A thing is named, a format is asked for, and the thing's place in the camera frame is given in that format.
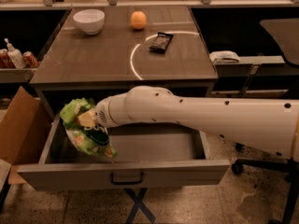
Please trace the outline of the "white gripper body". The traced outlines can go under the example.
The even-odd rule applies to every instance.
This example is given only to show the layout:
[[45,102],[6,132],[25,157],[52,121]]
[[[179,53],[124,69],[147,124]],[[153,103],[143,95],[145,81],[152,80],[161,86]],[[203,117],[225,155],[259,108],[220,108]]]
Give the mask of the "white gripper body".
[[118,127],[128,123],[125,111],[125,95],[109,96],[100,101],[95,107],[97,121],[104,127]]

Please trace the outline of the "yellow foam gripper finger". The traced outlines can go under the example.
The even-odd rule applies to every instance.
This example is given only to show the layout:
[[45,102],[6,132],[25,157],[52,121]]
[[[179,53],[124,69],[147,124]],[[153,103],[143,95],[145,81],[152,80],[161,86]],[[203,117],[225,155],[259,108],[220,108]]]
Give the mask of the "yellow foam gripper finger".
[[78,122],[83,127],[94,127],[96,125],[96,115],[93,109],[88,110],[78,116]]

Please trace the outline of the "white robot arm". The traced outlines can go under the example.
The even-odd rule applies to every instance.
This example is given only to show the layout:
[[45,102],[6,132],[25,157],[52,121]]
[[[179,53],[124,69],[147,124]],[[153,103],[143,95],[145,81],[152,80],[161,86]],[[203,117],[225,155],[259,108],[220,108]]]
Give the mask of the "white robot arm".
[[181,97],[165,88],[138,86],[107,97],[79,115],[78,122],[106,128],[175,123],[299,160],[298,100]]

